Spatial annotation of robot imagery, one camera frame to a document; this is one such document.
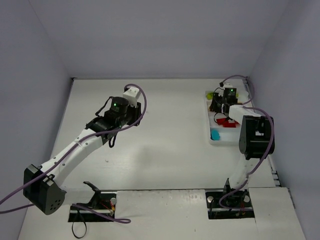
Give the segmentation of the green lego brick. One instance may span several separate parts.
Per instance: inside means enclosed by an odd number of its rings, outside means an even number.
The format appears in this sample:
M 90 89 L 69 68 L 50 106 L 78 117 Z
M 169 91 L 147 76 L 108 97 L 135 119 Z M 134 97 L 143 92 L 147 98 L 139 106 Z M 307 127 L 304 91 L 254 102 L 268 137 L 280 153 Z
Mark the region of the green lego brick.
M 211 100 L 211 99 L 213 98 L 213 95 L 214 95 L 213 92 L 209 92 L 209 93 L 206 94 L 205 97 L 206 97 L 208 100 Z

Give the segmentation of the red lego brick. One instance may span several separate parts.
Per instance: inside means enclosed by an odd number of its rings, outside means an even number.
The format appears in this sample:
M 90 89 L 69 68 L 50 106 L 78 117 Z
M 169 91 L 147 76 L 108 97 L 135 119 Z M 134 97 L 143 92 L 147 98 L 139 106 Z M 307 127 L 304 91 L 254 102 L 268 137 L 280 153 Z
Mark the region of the red lego brick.
M 237 128 L 240 125 L 237 121 L 228 118 L 218 118 L 215 122 L 223 128 Z

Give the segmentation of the light blue lego brick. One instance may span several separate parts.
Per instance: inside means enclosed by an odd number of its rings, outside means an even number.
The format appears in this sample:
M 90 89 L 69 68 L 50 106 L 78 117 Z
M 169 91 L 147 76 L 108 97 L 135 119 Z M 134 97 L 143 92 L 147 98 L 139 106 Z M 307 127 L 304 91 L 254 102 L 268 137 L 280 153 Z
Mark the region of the light blue lego brick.
M 217 129 L 213 128 L 210 130 L 210 138 L 213 141 L 219 141 L 221 139 L 220 133 Z

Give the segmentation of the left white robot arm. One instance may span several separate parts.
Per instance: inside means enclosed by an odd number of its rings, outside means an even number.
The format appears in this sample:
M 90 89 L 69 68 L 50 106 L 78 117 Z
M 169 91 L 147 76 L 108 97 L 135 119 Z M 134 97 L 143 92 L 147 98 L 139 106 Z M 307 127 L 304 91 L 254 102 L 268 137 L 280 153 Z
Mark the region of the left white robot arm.
M 86 124 L 81 134 L 65 149 L 40 166 L 24 170 L 23 195 L 45 215 L 53 214 L 65 200 L 62 185 L 67 176 L 91 153 L 105 144 L 113 148 L 118 132 L 124 126 L 138 126 L 142 119 L 139 96 L 111 97 L 104 115 L 99 114 Z

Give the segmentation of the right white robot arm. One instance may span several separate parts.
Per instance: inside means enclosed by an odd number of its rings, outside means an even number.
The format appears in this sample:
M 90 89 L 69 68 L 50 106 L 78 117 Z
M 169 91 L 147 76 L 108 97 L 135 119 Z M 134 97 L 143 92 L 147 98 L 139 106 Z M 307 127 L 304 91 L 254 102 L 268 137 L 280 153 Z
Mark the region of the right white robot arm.
M 212 93 L 208 112 L 212 113 L 213 141 L 233 142 L 238 137 L 240 160 L 227 179 L 231 189 L 245 188 L 250 176 L 275 150 L 274 119 L 261 109 L 239 101 L 237 89 L 221 83 Z

